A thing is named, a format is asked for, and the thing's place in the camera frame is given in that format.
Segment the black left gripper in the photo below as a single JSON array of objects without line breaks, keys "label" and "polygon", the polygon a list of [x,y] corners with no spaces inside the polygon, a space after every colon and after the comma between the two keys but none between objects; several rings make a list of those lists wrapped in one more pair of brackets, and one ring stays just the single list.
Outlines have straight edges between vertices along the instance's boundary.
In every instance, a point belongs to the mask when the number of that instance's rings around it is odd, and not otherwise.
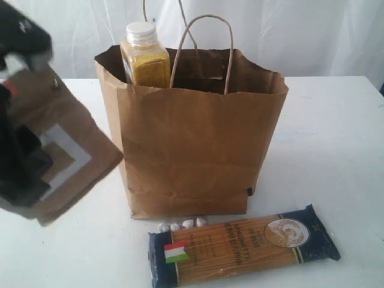
[{"label": "black left gripper", "polygon": [[53,57],[52,38],[41,26],[6,1],[1,1],[1,57],[15,54],[25,60]]}]

